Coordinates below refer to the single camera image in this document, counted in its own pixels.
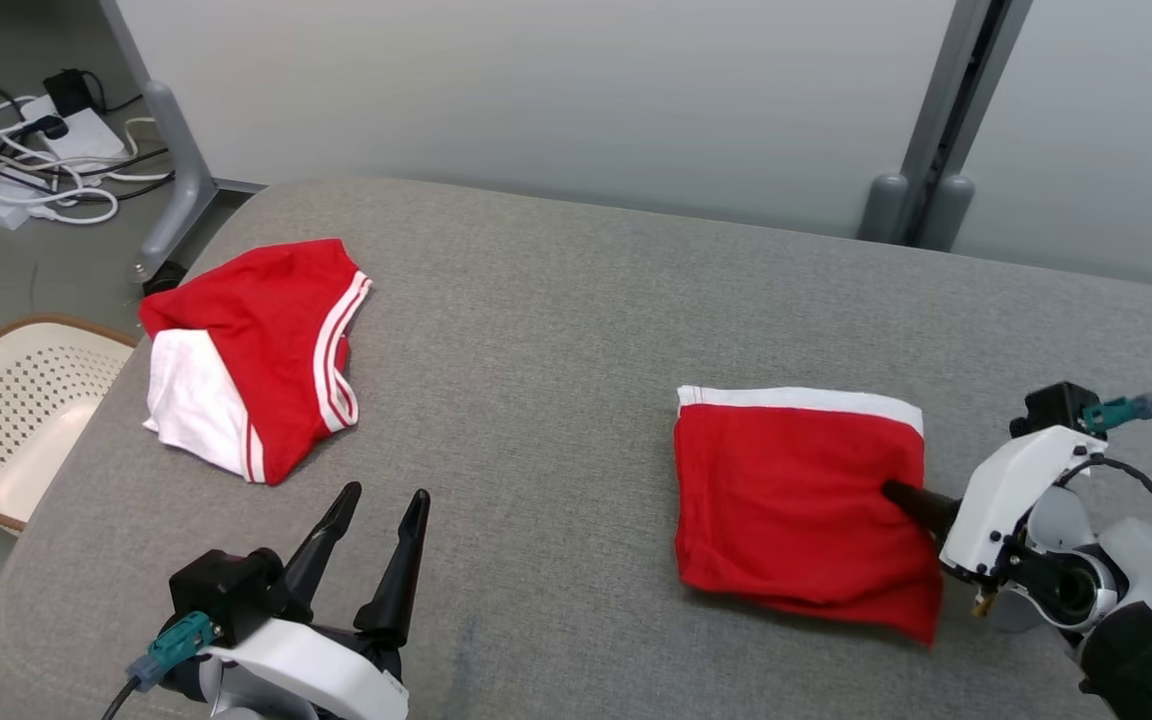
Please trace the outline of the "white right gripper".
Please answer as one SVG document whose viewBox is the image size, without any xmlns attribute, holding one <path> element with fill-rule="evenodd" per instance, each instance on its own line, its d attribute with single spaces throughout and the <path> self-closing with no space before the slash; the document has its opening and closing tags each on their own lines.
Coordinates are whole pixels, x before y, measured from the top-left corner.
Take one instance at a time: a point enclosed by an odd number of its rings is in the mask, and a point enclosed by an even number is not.
<svg viewBox="0 0 1152 720">
<path fill-rule="evenodd" d="M 1068 487 L 1107 447 L 1079 430 L 1048 427 L 993 452 L 973 470 L 963 498 L 901 480 L 884 482 L 881 492 L 942 547 L 940 561 L 977 588 L 977 602 L 987 602 L 1005 585 L 1030 602 L 1107 602 L 1107 566 L 1084 555 L 1096 533 L 1082 500 Z M 1020 541 L 1021 559 L 1055 564 L 1052 591 L 1002 579 L 1000 573 L 1011 566 L 1007 539 Z"/>
</svg>

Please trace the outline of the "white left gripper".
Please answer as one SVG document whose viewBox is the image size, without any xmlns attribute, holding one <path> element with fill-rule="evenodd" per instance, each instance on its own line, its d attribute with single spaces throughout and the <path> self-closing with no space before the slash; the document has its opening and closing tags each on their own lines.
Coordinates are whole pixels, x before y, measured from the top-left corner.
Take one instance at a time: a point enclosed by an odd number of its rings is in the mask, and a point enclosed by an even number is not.
<svg viewBox="0 0 1152 720">
<path fill-rule="evenodd" d="M 355 632 L 306 623 L 326 564 L 361 500 L 349 482 L 285 564 L 282 602 L 242 641 L 200 647 L 200 691 L 214 719 L 404 719 L 410 694 L 401 651 L 419 588 L 431 497 L 416 488 L 396 530 L 387 569 Z"/>
</svg>

